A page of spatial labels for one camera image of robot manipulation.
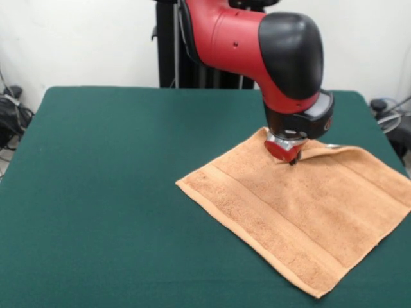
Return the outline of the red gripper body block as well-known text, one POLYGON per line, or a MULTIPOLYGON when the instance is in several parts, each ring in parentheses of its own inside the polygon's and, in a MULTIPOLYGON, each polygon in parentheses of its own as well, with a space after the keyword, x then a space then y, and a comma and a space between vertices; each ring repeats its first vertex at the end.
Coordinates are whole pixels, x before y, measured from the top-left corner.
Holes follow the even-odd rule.
POLYGON ((289 163, 304 146, 304 139, 289 141, 277 137, 268 138, 264 142, 268 152, 278 160, 289 163))

